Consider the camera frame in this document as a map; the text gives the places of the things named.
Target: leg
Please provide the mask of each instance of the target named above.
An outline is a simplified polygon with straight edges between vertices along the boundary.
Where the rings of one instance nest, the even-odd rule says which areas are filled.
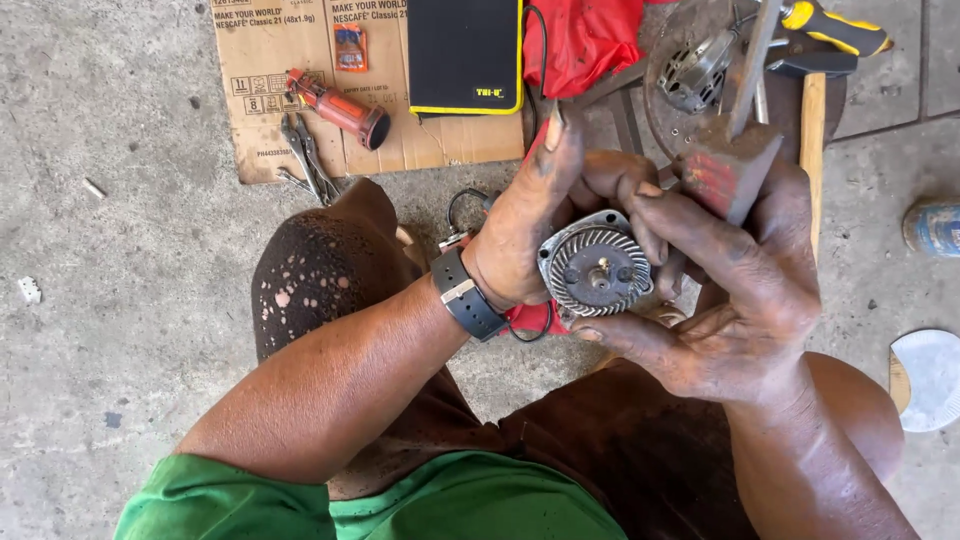
[[[259,362],[338,317],[397,294],[421,275],[396,240],[396,212],[377,184],[361,179],[328,209],[283,222],[252,281]],[[372,495],[444,452],[499,448],[446,368],[394,423],[329,483],[333,500]]]
[[[835,358],[807,361],[835,419],[881,479],[889,475],[903,441],[890,398]],[[500,427],[517,456],[577,480],[628,537],[756,537],[736,492],[723,407],[673,396],[623,358]]]

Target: black cable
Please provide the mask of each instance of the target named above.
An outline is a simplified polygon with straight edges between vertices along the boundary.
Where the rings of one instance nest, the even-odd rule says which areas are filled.
[[[524,6],[523,12],[520,14],[520,25],[522,28],[521,42],[527,37],[527,25],[526,25],[526,15],[528,12],[533,12],[537,16],[537,20],[540,21],[540,45],[542,46],[542,51],[540,52],[540,99],[546,99],[546,96],[543,95],[543,89],[546,87],[546,22],[543,20],[543,13],[540,12],[536,6]],[[531,143],[533,142],[534,137],[537,136],[537,129],[540,123],[540,115],[537,113],[537,102],[534,101],[533,90],[530,89],[530,85],[526,82],[523,83],[523,89],[527,94],[527,100],[530,102],[530,109],[534,113],[534,134],[530,137]]]
[[[543,330],[541,330],[540,333],[538,333],[534,337],[531,337],[530,339],[524,339],[519,335],[516,335],[516,332],[514,331],[514,327],[508,326],[507,330],[510,331],[510,335],[512,335],[514,339],[519,341],[520,343],[535,343],[543,339],[543,337],[550,331],[550,325],[553,324],[553,304],[551,304],[550,302],[547,302],[545,305],[546,305],[546,325],[543,326]]]
[[[479,189],[474,189],[472,187],[468,187],[467,189],[461,189],[460,191],[458,191],[457,194],[454,195],[453,198],[450,199],[450,202],[447,203],[446,205],[446,224],[450,227],[450,230],[452,232],[460,231],[459,229],[456,228],[456,226],[453,225],[453,204],[457,202],[457,199],[463,197],[464,195],[472,195],[473,197],[480,199],[481,203],[486,202],[488,199],[486,193],[484,193],[483,191],[480,191]]]

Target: brown shorts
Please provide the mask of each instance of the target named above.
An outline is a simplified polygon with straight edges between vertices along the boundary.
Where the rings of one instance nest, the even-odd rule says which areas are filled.
[[[363,179],[331,209],[286,220],[252,281],[259,361],[324,322],[396,294],[416,278],[393,240],[396,214]],[[288,261],[316,304],[288,306],[282,328],[261,316],[264,291],[279,290]],[[349,294],[332,286],[347,276]],[[589,491],[630,538],[756,538],[737,496],[723,409],[677,398],[626,360],[558,388],[497,424],[481,424],[444,368],[347,469],[329,483],[333,500],[379,493],[447,452],[481,450],[533,461]]]

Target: blue can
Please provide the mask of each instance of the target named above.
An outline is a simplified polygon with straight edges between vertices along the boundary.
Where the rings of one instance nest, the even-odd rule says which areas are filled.
[[[903,216],[903,239],[915,252],[960,258],[960,197],[914,204]]]

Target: wooden handle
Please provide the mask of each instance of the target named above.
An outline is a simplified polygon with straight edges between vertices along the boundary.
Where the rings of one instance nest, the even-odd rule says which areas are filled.
[[[824,114],[827,76],[811,73],[804,77],[804,105],[800,122],[800,167],[810,177],[810,243],[817,258],[820,243],[820,209],[824,193]]]

